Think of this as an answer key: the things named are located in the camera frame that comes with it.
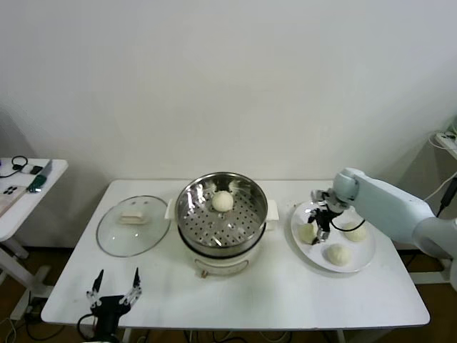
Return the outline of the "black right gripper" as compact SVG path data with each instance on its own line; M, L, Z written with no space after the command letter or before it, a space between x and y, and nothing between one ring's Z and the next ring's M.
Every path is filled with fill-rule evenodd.
M325 242L331 231L330 223L348 209L348 203L335 194L318 194L317 203L319 208L312 210L308 217L309 224L317 219L317 222L314 222L317 231L312 245Z

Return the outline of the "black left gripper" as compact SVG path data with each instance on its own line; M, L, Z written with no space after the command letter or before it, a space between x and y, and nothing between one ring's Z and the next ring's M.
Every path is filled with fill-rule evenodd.
M124 297L122 295L99 297L103 275L104 271L101 270L91 290L86 292L86 297L89 300L91 313L96 318L95 334L115 334L120 318L130 311L131 306L134 306L142 294L139 268L136 268L131 290Z

